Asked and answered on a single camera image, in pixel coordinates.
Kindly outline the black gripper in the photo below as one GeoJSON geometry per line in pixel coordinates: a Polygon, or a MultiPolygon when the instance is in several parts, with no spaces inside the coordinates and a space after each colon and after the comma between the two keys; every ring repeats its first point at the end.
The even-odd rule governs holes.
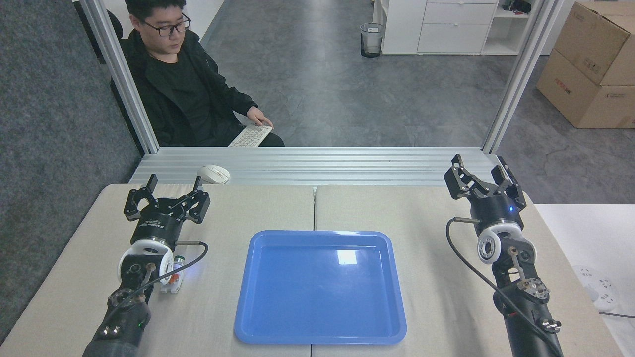
{"type": "Polygon", "coordinates": [[[146,209],[140,212],[138,208],[143,199],[148,201],[150,208],[158,208],[159,203],[153,196],[158,182],[156,174],[152,174],[142,188],[131,189],[125,203],[124,215],[130,222],[139,219],[131,244],[140,240],[160,241],[174,251],[184,221],[201,224],[211,204],[208,192],[202,189],[201,180],[202,177],[197,176],[191,192],[169,204],[169,213],[146,209]]]}
{"type": "Polygon", "coordinates": [[[521,185],[504,158],[497,158],[499,164],[491,170],[495,183],[491,192],[489,183],[465,168],[460,154],[452,158],[452,166],[443,176],[453,199],[469,199],[471,218],[479,221],[475,224],[477,235],[501,222],[514,222],[524,228],[520,212],[527,203],[521,185]]]}

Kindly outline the person's left hand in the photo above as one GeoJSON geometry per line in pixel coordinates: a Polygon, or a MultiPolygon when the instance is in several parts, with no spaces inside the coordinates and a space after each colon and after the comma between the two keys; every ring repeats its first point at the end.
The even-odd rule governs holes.
{"type": "Polygon", "coordinates": [[[268,119],[263,111],[256,107],[256,106],[251,106],[251,108],[248,109],[246,116],[249,120],[251,120],[251,122],[253,122],[255,125],[257,126],[269,126],[270,128],[274,128],[274,125],[272,124],[271,120],[268,119]]]}

